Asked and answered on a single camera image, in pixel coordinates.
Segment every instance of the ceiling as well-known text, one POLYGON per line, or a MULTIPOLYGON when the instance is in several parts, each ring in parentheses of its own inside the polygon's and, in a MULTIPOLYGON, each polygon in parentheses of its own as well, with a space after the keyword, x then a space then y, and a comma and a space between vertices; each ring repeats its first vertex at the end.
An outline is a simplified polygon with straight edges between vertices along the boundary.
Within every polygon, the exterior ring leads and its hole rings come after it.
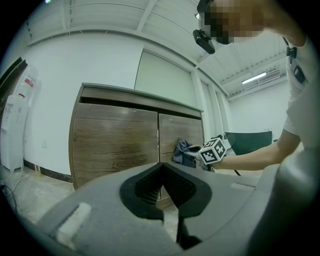
POLYGON ((119 31, 157 42, 201 69, 229 96, 242 81, 264 71, 285 74, 283 39, 264 31, 246 42, 221 45, 208 55, 193 38, 199 0, 51 0, 27 20, 30 42, 86 30, 119 31))

